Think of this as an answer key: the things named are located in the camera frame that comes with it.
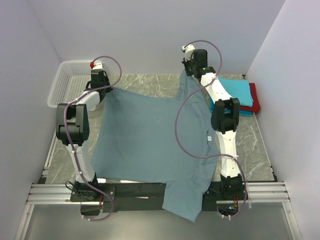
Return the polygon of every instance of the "white plastic basket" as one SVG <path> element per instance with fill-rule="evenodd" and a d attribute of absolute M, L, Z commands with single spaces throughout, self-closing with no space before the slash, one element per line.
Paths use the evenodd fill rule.
<path fill-rule="evenodd" d="M 87 82 L 91 80 L 90 62 L 91 60 L 71 60 L 60 64 L 46 102 L 50 108 L 69 103 L 84 92 Z"/>

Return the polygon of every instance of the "folded clothes stack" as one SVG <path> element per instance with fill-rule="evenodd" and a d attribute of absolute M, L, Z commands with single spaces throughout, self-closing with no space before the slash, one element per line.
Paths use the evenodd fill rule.
<path fill-rule="evenodd" d="M 252 113 L 260 111 L 256 85 L 249 83 L 247 80 L 229 80 L 218 77 L 224 89 L 233 97 L 240 101 L 240 116 L 252 116 Z M 210 111 L 214 110 L 214 103 L 210 99 Z"/>

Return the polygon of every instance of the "gray marble surface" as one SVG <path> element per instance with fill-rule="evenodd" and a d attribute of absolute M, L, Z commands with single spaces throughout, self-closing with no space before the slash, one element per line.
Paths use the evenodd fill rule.
<path fill-rule="evenodd" d="M 125 74 L 117 87 L 139 94 L 172 98 L 179 89 L 179 74 Z M 240 74 L 222 75 L 226 79 L 242 80 Z M 113 83 L 116 76 L 111 76 Z M 102 122 L 104 101 L 95 111 L 89 112 L 90 135 L 88 139 L 89 156 L 92 158 L 99 130 Z M 70 154 L 61 141 L 55 140 L 51 151 L 50 167 L 46 184 L 64 184 L 75 180 L 75 169 Z M 262 140 L 256 116 L 241 116 L 236 134 L 236 150 L 238 160 L 248 181 L 273 181 L 272 168 Z M 220 180 L 221 159 L 218 160 L 216 170 L 212 176 L 214 181 Z"/>

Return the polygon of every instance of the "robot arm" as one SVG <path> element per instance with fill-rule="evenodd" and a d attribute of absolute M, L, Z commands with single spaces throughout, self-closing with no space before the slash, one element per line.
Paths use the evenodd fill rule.
<path fill-rule="evenodd" d="M 108 76 L 103 70 L 102 63 L 98 62 L 91 70 L 91 88 L 96 89 L 105 85 L 110 85 Z M 85 90 L 83 95 L 86 95 L 76 104 L 70 106 L 67 110 L 68 130 L 77 153 L 80 169 L 82 175 L 89 183 L 92 183 L 96 179 L 96 173 L 91 165 L 88 149 L 88 138 L 90 133 L 88 111 L 93 111 L 96 105 L 101 103 L 107 92 L 110 92 L 112 88 L 107 88 L 99 91 L 93 91 L 88 94 L 89 90 Z M 56 110 L 56 137 L 62 141 L 67 150 L 70 153 L 72 163 L 75 171 L 75 181 L 83 183 L 80 173 L 77 171 L 77 164 L 74 156 L 74 152 L 67 138 L 65 125 L 64 125 L 64 110 L 67 103 L 58 104 Z"/>
<path fill-rule="evenodd" d="M 195 49 L 193 45 L 183 46 L 186 74 L 198 79 L 202 86 L 207 86 L 209 96 L 214 102 L 211 125 L 215 130 L 220 144 L 220 153 L 237 157 L 236 129 L 239 124 L 240 102 L 233 98 L 220 83 L 216 71 L 208 67 L 208 53 L 204 49 Z M 242 189 L 242 177 L 237 163 L 226 156 L 221 157 L 221 191 L 237 192 Z"/>

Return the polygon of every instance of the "white panel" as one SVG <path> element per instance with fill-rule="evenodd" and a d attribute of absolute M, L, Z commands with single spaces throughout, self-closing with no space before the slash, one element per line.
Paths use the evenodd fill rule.
<path fill-rule="evenodd" d="M 29 0 L 62 61 L 107 54 L 131 74 L 180 73 L 181 47 L 196 39 L 221 49 L 223 73 L 246 74 L 284 1 Z M 195 47 L 218 68 L 211 46 Z"/>
<path fill-rule="evenodd" d="M 246 78 L 257 84 L 259 126 L 303 239 L 319 239 L 320 2 L 287 0 Z"/>
<path fill-rule="evenodd" d="M 59 59 L 24 0 L 0 7 L 0 239 L 14 238 L 54 131 L 47 97 Z"/>

